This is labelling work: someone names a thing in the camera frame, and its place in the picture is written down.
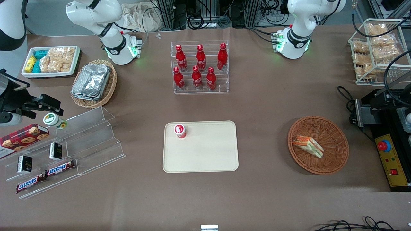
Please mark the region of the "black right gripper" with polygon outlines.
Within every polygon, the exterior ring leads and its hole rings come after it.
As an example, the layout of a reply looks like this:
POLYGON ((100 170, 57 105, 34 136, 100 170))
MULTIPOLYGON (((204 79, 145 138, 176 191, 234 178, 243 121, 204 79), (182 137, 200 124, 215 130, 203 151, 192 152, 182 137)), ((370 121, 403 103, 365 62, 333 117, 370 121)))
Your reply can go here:
POLYGON ((25 117, 36 117, 35 111, 47 111, 62 116, 64 110, 61 109, 61 102, 47 94, 41 94, 33 99, 33 96, 15 82, 16 78, 1 69, 1 113, 14 113, 25 117), (23 108, 25 103, 34 101, 38 108, 23 108))

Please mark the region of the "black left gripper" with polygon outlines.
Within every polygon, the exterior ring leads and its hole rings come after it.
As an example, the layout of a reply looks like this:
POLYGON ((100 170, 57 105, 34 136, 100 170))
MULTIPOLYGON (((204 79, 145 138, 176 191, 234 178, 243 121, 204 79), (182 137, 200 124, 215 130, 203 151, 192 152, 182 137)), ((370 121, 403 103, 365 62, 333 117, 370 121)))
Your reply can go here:
POLYGON ((385 110, 387 106, 392 109, 411 108, 411 88, 388 89, 387 92, 371 94, 371 111, 385 110))

